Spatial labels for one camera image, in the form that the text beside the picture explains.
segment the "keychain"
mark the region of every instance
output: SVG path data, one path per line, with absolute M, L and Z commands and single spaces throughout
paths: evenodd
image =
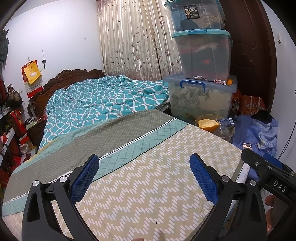
M 44 69 L 46 69 L 46 68 L 45 68 L 46 60 L 44 59 L 44 53 L 43 53 L 43 50 L 42 50 L 42 58 L 43 58 L 42 63 L 43 63 L 43 65 L 44 65 Z

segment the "carved wooden headboard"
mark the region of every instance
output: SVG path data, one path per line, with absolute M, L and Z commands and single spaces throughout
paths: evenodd
M 36 93 L 30 100 L 31 105 L 28 105 L 28 113 L 32 117 L 31 108 L 33 108 L 36 116 L 42 116 L 44 109 L 53 93 L 61 88 L 67 89 L 71 84 L 81 82 L 87 79 L 99 79 L 105 74 L 101 70 L 93 69 L 89 72 L 80 69 L 63 70 L 52 78 L 47 84 L 43 86 L 44 90 Z

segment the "beige zigzag patterned sheet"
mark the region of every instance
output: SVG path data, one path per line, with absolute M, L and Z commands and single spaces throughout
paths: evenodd
M 220 175 L 237 179 L 242 168 L 241 150 L 187 125 L 125 166 L 94 181 L 76 207 L 100 241 L 139 237 L 157 241 L 160 231 L 166 240 L 182 241 L 213 206 L 190 170 L 189 158 L 195 152 Z M 64 234 L 71 237 L 56 202 L 53 207 Z M 21 240 L 22 213 L 3 219 Z

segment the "metal screw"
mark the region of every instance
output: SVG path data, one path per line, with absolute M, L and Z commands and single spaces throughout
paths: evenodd
M 251 184 L 252 186 L 256 186 L 256 182 L 253 181 L 253 180 L 250 181 L 250 184 Z
M 59 181 L 61 182 L 61 183 L 64 183 L 65 181 L 67 181 L 67 177 L 66 176 L 63 176 L 63 177 L 61 177 L 60 179 L 59 179 Z
M 227 177 L 227 176 L 222 176 L 222 181 L 224 181 L 224 182 L 229 182 L 229 177 Z
M 35 187 L 35 186 L 38 186 L 38 184 L 39 184 L 39 181 L 34 181 L 33 182 L 33 186 Z

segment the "folded clothes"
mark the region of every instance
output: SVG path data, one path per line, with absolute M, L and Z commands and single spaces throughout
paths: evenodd
M 219 28 L 219 25 L 221 25 L 220 18 L 211 15 L 203 15 L 200 18 L 193 19 L 193 22 L 195 22 L 200 29 Z
M 181 20 L 187 19 L 184 11 L 174 11 L 171 13 L 174 29 L 179 30 L 181 28 Z

